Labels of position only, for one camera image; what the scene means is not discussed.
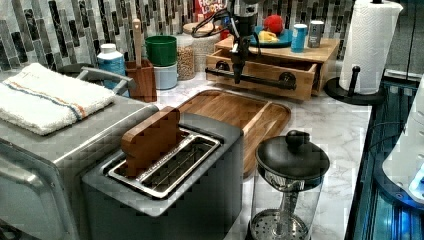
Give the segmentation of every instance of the wooden cutting board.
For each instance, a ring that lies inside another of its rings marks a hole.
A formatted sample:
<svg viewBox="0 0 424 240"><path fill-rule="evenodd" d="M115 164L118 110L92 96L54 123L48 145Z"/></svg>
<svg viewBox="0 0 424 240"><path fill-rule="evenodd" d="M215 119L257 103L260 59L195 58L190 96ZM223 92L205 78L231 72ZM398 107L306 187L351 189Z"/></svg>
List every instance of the wooden cutting board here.
<svg viewBox="0 0 424 240"><path fill-rule="evenodd" d="M243 129L244 177L248 177L255 169L258 144L280 135L291 116L290 109L284 105L219 90L200 92L181 104L178 109Z"/></svg>

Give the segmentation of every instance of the kitchen counter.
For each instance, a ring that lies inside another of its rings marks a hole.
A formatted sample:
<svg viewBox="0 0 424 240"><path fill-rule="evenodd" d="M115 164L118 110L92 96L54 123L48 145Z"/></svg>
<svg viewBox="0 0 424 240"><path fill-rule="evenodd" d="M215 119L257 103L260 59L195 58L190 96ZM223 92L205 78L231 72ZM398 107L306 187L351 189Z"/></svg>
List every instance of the kitchen counter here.
<svg viewBox="0 0 424 240"><path fill-rule="evenodd" d="M158 91L159 108L177 107L190 97L208 89L219 89L208 82L204 73L188 81L178 81L170 90ZM362 157L371 107L354 106L336 101L324 92L310 101L300 102L275 96L260 96L248 91L237 93L253 98L272 100L291 109L291 119L281 132L297 129L309 132L311 142L321 147L330 158L318 202L312 238L314 240L344 239L355 183ZM244 239L250 219L253 178L243 184L243 208L225 240Z"/></svg>

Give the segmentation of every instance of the striped towel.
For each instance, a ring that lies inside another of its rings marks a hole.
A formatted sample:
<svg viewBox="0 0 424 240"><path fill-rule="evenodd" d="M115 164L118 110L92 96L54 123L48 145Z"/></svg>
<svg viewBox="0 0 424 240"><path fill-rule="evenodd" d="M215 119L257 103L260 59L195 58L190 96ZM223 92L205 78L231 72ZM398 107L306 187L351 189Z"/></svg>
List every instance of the striped towel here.
<svg viewBox="0 0 424 240"><path fill-rule="evenodd" d="M114 97L104 87L33 63L0 82L0 118L46 135L104 108Z"/></svg>

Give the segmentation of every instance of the red object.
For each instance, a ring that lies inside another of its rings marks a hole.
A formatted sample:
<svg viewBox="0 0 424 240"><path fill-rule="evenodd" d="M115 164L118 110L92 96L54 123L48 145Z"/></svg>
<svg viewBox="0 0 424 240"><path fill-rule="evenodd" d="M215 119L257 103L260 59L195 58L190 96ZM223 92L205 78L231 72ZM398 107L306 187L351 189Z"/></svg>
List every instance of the red object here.
<svg viewBox="0 0 424 240"><path fill-rule="evenodd" d="M220 36L221 36L221 40L224 40L228 37L228 34L230 34L230 30L226 29L224 31L221 32Z"/></svg>
<svg viewBox="0 0 424 240"><path fill-rule="evenodd" d="M205 18L211 16L215 12L225 8L225 4L223 0L194 0L194 8L196 13L196 21L198 14L203 14Z"/></svg>
<svg viewBox="0 0 424 240"><path fill-rule="evenodd" d="M281 34L284 31L284 20L279 15L271 15L265 18L264 21L264 29L275 33L275 34Z"/></svg>

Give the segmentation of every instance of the wooden drawer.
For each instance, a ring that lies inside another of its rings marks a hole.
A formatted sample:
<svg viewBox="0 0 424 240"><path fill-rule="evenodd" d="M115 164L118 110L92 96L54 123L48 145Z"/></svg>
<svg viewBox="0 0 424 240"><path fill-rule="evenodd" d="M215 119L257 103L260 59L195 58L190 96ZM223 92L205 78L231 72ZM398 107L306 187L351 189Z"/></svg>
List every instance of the wooden drawer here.
<svg viewBox="0 0 424 240"><path fill-rule="evenodd" d="M229 71L233 71L231 62L231 53L226 49L218 49L215 53L208 55L206 64L208 69L216 69L217 63L223 61L228 64ZM252 89L259 92L270 93L278 96L285 96L299 100L309 100L311 98L314 82L317 78L317 63L295 61L276 57L255 57L246 61L243 69L243 75L249 75L260 79L266 79L270 82L278 83L280 76L284 73L291 77L294 76L296 82L295 89L282 89L279 87L268 86L248 81L234 83L234 79L216 76L208 73L207 80L216 83L230 85L239 88Z"/></svg>

